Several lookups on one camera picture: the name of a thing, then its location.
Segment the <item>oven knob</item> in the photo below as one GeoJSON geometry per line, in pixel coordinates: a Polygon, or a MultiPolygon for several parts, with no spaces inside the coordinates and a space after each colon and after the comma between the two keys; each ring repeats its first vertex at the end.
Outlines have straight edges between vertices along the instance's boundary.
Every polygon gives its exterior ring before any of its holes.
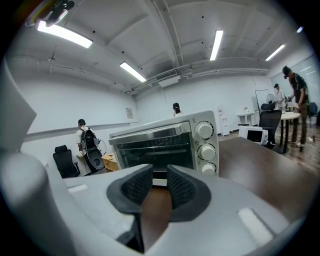
{"type": "Polygon", "coordinates": [[[202,166],[201,172],[204,174],[215,174],[216,167],[211,163],[206,163],[204,166],[202,166]]]}
{"type": "Polygon", "coordinates": [[[200,123],[196,128],[196,132],[203,139],[209,139],[212,135],[212,127],[208,123],[200,123]]]}
{"type": "Polygon", "coordinates": [[[215,148],[211,145],[204,145],[200,148],[199,156],[204,160],[211,160],[216,155],[215,148]]]}

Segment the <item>oven handle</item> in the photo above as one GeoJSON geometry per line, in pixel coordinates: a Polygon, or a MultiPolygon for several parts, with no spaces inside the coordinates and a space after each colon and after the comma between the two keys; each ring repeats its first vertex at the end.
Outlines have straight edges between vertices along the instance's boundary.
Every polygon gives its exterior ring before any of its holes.
{"type": "Polygon", "coordinates": [[[109,144],[118,145],[118,144],[125,144],[125,143],[143,142],[143,141],[149,141],[149,140],[174,137],[174,136],[181,135],[183,133],[190,133],[190,132],[191,132],[191,128],[189,123],[187,124],[181,123],[172,127],[160,128],[153,131],[145,131],[145,132],[136,133],[132,135],[111,138],[109,139],[109,144]]]}

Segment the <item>pants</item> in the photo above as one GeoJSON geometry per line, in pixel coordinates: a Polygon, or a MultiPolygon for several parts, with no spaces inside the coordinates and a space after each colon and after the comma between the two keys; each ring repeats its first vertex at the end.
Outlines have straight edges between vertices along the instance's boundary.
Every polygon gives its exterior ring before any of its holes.
{"type": "MultiPolygon", "coordinates": [[[[301,121],[302,121],[300,143],[305,144],[306,138],[307,138],[307,115],[308,115],[307,104],[301,104],[299,113],[301,114],[301,121]]],[[[298,118],[293,119],[293,132],[292,132],[292,139],[291,139],[293,142],[297,140],[298,122],[299,122],[298,118]]]]}
{"type": "Polygon", "coordinates": [[[86,162],[85,164],[87,165],[87,167],[89,167],[91,173],[94,174],[95,172],[97,172],[97,169],[90,163],[87,154],[84,155],[84,159],[85,159],[85,162],[86,162]]]}

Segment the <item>oven door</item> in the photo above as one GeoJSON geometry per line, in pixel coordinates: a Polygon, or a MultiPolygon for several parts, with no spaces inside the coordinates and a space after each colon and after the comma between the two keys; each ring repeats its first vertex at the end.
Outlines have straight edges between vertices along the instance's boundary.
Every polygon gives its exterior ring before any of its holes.
{"type": "Polygon", "coordinates": [[[192,133],[189,122],[118,136],[109,140],[122,169],[153,164],[153,183],[165,180],[167,165],[194,169],[192,133]]]}

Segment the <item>person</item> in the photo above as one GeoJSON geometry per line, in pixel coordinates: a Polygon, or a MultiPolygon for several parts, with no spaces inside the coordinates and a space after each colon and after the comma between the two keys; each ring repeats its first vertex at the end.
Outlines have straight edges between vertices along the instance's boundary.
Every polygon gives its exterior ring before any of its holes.
{"type": "Polygon", "coordinates": [[[286,101],[284,92],[280,89],[280,86],[277,83],[274,85],[274,88],[276,88],[276,105],[279,110],[282,110],[282,112],[286,112],[286,101]]]}
{"type": "Polygon", "coordinates": [[[79,147],[80,153],[84,156],[85,162],[88,165],[91,173],[93,174],[97,171],[97,169],[91,164],[91,162],[89,161],[89,158],[87,156],[86,149],[84,149],[81,145],[82,133],[89,130],[89,128],[86,126],[86,122],[83,119],[80,119],[78,121],[78,127],[79,127],[79,130],[77,130],[75,133],[75,141],[79,147]]]}
{"type": "Polygon", "coordinates": [[[305,80],[298,75],[297,73],[292,72],[292,70],[284,66],[282,69],[282,73],[284,74],[284,79],[289,78],[289,82],[293,89],[292,97],[295,97],[295,106],[297,111],[301,114],[301,138],[300,142],[297,142],[297,132],[298,132],[298,118],[293,119],[293,132],[291,141],[288,143],[296,143],[297,147],[304,147],[307,138],[307,103],[308,103],[308,95],[307,95],[307,84],[305,80]]]}
{"type": "Polygon", "coordinates": [[[183,114],[180,110],[180,106],[179,106],[179,103],[173,103],[173,117],[176,117],[177,115],[179,114],[183,114]]]}

